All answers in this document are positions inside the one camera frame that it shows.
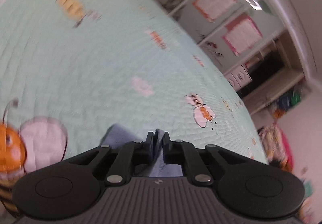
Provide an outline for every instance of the blue cloth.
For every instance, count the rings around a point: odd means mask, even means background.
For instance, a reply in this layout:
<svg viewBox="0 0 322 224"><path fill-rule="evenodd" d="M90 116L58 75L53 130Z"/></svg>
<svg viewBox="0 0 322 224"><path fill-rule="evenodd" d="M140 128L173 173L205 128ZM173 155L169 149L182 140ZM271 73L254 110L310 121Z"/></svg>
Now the blue cloth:
<svg viewBox="0 0 322 224"><path fill-rule="evenodd" d="M156 143L153 148L154 158L152 158L152 163L145 167L138 176L142 177L182 177L182 169L178 164L165 164L162 155L162 146L159 145L162 142L164 136L164 131L156 130L155 138ZM105 136L102 139L102 144L108 144L113 149L120 148L125 143L137 140L138 138L127 131L125 128L119 124L114 124L111 126Z"/></svg>

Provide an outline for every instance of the shelf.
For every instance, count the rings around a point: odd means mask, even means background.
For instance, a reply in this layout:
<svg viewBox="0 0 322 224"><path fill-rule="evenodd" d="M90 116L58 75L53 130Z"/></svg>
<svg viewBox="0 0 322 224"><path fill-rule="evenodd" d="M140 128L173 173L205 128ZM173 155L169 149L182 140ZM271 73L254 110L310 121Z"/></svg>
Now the shelf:
<svg viewBox="0 0 322 224"><path fill-rule="evenodd" d="M262 110L304 78L303 71L283 68L243 98L251 115Z"/></svg>

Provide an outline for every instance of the bee eye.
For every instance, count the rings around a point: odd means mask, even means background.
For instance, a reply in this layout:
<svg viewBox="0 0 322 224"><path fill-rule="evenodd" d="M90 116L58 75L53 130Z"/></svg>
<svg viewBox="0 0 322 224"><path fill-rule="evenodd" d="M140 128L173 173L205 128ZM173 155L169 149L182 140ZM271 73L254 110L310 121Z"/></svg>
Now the bee eye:
<svg viewBox="0 0 322 224"><path fill-rule="evenodd" d="M12 144L12 140L10 138L10 135L5 136L5 144L9 147Z"/></svg>

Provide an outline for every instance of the mattress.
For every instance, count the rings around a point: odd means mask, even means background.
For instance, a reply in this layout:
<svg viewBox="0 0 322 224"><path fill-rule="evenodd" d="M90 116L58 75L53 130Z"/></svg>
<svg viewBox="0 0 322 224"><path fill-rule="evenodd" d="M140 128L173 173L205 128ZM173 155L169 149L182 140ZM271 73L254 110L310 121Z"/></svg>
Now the mattress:
<svg viewBox="0 0 322 224"><path fill-rule="evenodd" d="M1 112L12 99L17 132L38 117L64 126L65 158L118 123L266 163L243 102L154 0L0 0Z"/></svg>

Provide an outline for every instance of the pink bordered paper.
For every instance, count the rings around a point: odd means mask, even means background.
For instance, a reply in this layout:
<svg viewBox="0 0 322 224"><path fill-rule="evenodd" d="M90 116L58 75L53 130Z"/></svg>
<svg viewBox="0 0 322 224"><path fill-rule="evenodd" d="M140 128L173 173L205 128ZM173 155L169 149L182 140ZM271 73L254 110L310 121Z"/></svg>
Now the pink bordered paper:
<svg viewBox="0 0 322 224"><path fill-rule="evenodd" d="M242 14L226 26L228 32L223 40L236 56L251 49L255 43L263 38L256 23L247 14Z"/></svg>
<svg viewBox="0 0 322 224"><path fill-rule="evenodd" d="M196 0L192 4L209 22L214 22L237 2L238 0Z"/></svg>

